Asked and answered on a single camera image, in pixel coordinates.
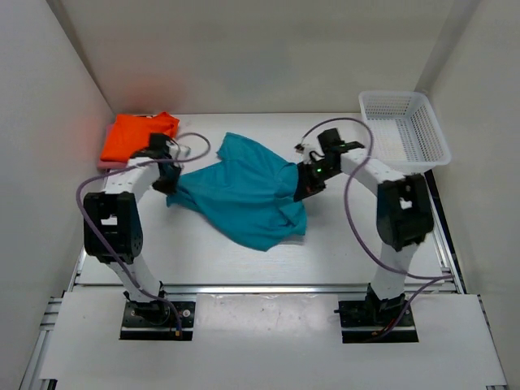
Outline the orange t shirt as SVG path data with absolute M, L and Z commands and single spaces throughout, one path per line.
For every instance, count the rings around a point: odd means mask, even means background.
M 149 144 L 152 133 L 175 138 L 179 123 L 179 119 L 167 112 L 155 116 L 116 115 L 115 122 L 108 126 L 100 160 L 125 163 L 134 152 Z

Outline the pink t shirt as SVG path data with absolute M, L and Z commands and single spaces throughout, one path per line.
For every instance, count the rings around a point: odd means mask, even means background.
M 110 124 L 106 127 L 105 139 L 97 161 L 97 168 L 101 170 L 125 167 L 130 153 L 128 140 L 120 131 L 119 125 L 115 123 Z

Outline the teal t shirt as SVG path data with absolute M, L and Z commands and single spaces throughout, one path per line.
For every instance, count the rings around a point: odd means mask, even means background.
M 195 211 L 238 245 L 267 251 L 304 236 L 307 214 L 297 190 L 297 165 L 248 137 L 228 132 L 219 161 L 183 174 L 167 205 Z

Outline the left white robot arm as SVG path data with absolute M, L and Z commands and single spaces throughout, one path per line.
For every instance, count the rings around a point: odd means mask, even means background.
M 124 168 L 109 173 L 101 192 L 77 198 L 86 253 L 119 277 L 128 302 L 153 325 L 165 323 L 176 310 L 141 254 L 144 238 L 137 203 L 148 189 L 173 194 L 182 171 L 176 160 L 189 155 L 189 147 L 154 133 L 145 148 L 131 153 Z

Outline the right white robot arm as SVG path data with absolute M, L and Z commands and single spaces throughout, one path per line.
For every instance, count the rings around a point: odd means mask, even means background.
M 434 227 L 426 181 L 420 174 L 405 175 L 372 158 L 364 145 L 341 140 L 334 128 L 322 132 L 318 142 L 318 148 L 303 143 L 295 147 L 302 160 L 293 198 L 301 201 L 322 192 L 327 180 L 340 174 L 375 195 L 375 225 L 382 246 L 366 292 L 365 315 L 382 325 L 403 309 L 412 257 Z

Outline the white plastic basket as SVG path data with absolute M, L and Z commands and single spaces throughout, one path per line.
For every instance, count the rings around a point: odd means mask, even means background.
M 451 162 L 447 141 L 424 94 L 363 91 L 358 101 L 362 118 L 374 134 L 377 159 L 408 175 Z

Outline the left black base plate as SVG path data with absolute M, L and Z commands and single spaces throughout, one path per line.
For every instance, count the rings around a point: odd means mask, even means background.
M 191 341 L 195 301 L 135 302 L 127 300 L 119 332 L 121 340 Z

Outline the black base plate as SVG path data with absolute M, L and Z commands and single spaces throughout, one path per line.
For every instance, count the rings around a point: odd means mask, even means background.
M 401 308 L 374 314 L 366 301 L 339 301 L 334 310 L 340 316 L 343 344 L 418 343 L 414 316 L 409 308 L 397 323 Z
M 119 332 L 121 340 L 191 341 L 195 301 L 135 302 L 127 300 Z

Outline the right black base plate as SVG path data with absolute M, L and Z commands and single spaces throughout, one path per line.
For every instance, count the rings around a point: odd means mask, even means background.
M 409 308 L 397 323 L 401 308 L 374 314 L 366 301 L 339 301 L 334 310 L 340 316 L 343 344 L 418 343 L 414 316 Z

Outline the aluminium frame rail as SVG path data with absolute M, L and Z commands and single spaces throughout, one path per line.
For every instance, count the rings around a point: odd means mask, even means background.
M 477 297 L 428 293 L 417 343 L 345 344 L 338 294 L 297 286 L 188 293 L 191 341 L 123 341 L 108 289 L 67 293 L 32 356 L 28 389 L 504 389 Z

